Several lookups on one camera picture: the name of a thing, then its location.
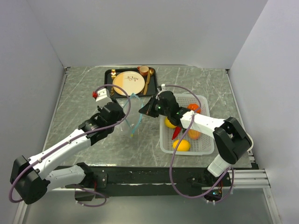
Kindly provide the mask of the red chili pepper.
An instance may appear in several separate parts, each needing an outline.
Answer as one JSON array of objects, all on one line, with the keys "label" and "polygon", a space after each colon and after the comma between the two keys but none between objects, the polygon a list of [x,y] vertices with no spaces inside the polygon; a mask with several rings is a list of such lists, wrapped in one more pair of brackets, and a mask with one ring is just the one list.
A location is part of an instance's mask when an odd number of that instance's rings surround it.
[{"label": "red chili pepper", "polygon": [[175,138],[177,138],[177,136],[179,135],[180,131],[181,131],[181,127],[177,126],[174,129],[174,132],[173,132],[173,135],[172,135],[172,140],[174,140]]}]

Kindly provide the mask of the orange tangerine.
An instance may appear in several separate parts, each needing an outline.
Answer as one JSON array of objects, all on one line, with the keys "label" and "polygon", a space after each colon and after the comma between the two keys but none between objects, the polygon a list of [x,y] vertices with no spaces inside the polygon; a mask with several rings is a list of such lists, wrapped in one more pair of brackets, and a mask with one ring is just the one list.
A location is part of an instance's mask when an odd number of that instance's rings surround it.
[{"label": "orange tangerine", "polygon": [[198,114],[201,113],[201,108],[197,104],[189,104],[187,108],[194,111],[194,112],[196,112],[196,113],[198,113]]}]

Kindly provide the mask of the yellow lemon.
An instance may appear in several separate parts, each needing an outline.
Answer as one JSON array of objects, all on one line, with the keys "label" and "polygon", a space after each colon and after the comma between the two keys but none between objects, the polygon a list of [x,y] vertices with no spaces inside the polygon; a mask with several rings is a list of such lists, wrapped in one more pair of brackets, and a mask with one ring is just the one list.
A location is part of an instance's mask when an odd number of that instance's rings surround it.
[{"label": "yellow lemon", "polygon": [[[179,140],[175,140],[172,144],[173,149],[175,149],[177,147]],[[178,145],[177,151],[179,152],[187,152],[189,151],[191,148],[191,144],[189,143],[189,141],[183,139],[181,140],[180,144]]]}]

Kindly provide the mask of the gold knife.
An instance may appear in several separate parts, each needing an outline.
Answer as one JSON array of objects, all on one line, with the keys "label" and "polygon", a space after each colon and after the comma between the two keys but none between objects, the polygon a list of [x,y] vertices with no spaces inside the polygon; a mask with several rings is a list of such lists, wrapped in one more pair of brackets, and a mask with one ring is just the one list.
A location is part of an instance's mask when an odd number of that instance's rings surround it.
[{"label": "gold knife", "polygon": [[144,85],[143,95],[146,95],[147,93],[149,82],[150,82],[150,69],[148,70],[147,79]]}]

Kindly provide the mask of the clear zip top bag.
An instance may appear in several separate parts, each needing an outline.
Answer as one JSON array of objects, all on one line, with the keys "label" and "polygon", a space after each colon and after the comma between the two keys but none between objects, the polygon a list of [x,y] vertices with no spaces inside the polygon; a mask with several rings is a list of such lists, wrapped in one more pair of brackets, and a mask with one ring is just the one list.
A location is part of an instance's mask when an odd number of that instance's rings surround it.
[{"label": "clear zip top bag", "polygon": [[143,101],[142,99],[137,96],[136,94],[132,93],[129,97],[131,102],[131,107],[128,112],[129,108],[129,101],[127,98],[117,99],[117,102],[123,108],[125,114],[128,114],[126,119],[118,125],[118,129],[120,133],[128,138],[132,138],[134,134],[137,132],[139,125],[142,121],[142,114],[139,113],[139,110],[143,108]]}]

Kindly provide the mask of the aluminium frame rail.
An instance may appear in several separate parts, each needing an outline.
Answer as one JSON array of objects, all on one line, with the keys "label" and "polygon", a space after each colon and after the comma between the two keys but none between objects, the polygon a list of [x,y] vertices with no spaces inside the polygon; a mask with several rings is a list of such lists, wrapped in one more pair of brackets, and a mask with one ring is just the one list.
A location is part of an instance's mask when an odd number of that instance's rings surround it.
[{"label": "aluminium frame rail", "polygon": [[[241,169],[235,168],[234,174],[234,189],[264,189],[270,188],[270,182],[268,180],[266,171],[264,169],[253,169],[258,168],[256,160],[252,151],[249,153],[249,161],[252,165],[252,169]],[[197,156],[199,159],[196,159],[196,165],[199,167],[205,168],[207,162],[209,162],[210,156]],[[222,179],[221,183],[223,184],[223,189],[229,189],[231,186],[231,178],[232,178],[232,171],[228,171],[225,177]]]}]

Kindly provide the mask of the gold fork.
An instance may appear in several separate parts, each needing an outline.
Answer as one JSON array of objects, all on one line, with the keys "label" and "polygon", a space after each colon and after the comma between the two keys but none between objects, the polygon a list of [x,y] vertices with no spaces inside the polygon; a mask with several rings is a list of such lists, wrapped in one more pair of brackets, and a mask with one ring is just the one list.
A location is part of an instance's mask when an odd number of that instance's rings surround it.
[{"label": "gold fork", "polygon": [[[116,77],[116,70],[115,69],[111,69],[111,79],[112,79],[112,81],[115,79],[115,77]],[[114,87],[113,86],[111,87],[110,95],[111,96],[114,95]]]}]

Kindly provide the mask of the cream and orange plate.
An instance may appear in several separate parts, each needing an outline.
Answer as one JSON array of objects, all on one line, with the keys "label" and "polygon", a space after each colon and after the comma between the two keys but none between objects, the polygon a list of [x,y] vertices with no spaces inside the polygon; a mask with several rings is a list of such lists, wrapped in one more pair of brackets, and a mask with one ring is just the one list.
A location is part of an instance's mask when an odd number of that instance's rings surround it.
[{"label": "cream and orange plate", "polygon": [[143,90],[145,80],[135,71],[125,71],[114,78],[113,84],[121,87],[130,96],[132,93],[137,95]]}]

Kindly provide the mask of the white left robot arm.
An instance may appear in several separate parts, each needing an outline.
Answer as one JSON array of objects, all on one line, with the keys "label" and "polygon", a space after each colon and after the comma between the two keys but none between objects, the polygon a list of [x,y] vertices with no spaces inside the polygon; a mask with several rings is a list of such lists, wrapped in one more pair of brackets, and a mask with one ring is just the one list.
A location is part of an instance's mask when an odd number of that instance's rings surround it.
[{"label": "white left robot arm", "polygon": [[10,177],[10,191],[16,190],[25,204],[33,204],[58,187],[78,185],[86,188],[94,184],[94,172],[83,162],[65,169],[57,167],[68,157],[106,138],[126,116],[117,102],[107,103],[51,148],[29,159],[24,156],[16,158]]}]

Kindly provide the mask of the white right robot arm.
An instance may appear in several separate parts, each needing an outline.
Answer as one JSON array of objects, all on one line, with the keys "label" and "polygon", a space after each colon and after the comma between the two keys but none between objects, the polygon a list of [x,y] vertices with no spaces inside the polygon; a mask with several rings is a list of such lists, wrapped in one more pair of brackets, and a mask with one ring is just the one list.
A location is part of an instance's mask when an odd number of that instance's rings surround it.
[{"label": "white right robot arm", "polygon": [[150,98],[139,113],[150,117],[165,116],[175,126],[192,129],[212,137],[218,148],[218,155],[207,167],[205,182],[215,186],[221,174],[253,147],[253,140],[236,118],[217,119],[179,106],[171,91],[163,91]]}]

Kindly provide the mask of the orange ceramic cup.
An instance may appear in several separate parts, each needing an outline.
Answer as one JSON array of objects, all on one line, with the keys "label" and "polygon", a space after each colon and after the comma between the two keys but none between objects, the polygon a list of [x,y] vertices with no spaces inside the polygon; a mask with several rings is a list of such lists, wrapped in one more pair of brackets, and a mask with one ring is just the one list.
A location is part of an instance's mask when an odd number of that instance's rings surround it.
[{"label": "orange ceramic cup", "polygon": [[147,76],[150,70],[149,67],[146,65],[138,66],[137,69],[142,76]]}]

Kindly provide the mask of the white plastic basket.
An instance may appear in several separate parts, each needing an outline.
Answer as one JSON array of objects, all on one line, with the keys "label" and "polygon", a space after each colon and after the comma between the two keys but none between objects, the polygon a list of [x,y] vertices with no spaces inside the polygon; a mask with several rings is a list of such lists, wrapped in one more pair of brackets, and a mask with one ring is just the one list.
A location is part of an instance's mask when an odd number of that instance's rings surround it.
[{"label": "white plastic basket", "polygon": [[[179,94],[175,93],[177,103],[182,107],[187,107],[189,104],[197,104],[198,101],[191,94]],[[208,108],[208,101],[204,96],[197,96],[199,101],[201,102],[201,113],[205,116],[210,116],[210,111]],[[160,148],[163,152],[167,154],[173,153],[172,144],[175,140],[179,140],[183,135],[182,132],[179,133],[176,139],[172,140],[172,135],[174,130],[166,127],[164,124],[165,116],[160,116]],[[176,152],[176,155],[190,155],[190,156],[201,156],[208,155],[214,151],[214,140],[212,137],[201,134],[199,139],[192,140],[188,135],[184,137],[185,140],[189,141],[191,144],[191,148],[187,152]]]}]

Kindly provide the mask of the gold spoon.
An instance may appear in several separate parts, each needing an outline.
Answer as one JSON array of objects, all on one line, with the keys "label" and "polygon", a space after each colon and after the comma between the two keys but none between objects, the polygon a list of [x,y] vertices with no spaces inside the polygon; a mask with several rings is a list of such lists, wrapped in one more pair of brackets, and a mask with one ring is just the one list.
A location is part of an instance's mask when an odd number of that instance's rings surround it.
[{"label": "gold spoon", "polygon": [[153,68],[149,68],[148,75],[151,77],[154,74],[154,72],[155,71]]}]

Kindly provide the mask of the peach fruit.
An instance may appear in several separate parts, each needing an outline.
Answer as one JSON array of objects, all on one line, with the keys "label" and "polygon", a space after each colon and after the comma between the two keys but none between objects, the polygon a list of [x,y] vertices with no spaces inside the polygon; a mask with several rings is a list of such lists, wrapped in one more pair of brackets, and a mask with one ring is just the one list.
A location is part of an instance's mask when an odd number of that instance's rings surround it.
[{"label": "peach fruit", "polygon": [[190,129],[187,134],[188,134],[189,138],[192,140],[197,140],[201,136],[200,132],[192,130],[192,129]]}]

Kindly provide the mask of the yellow apple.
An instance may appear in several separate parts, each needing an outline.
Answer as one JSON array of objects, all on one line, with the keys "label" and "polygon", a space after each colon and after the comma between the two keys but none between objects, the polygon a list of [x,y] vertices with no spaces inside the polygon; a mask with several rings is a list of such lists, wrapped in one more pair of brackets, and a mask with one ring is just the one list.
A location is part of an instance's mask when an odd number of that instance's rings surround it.
[{"label": "yellow apple", "polygon": [[175,129],[175,128],[177,127],[176,125],[173,125],[173,124],[168,120],[167,117],[164,119],[164,124],[166,125],[166,127],[170,128],[170,129]]}]

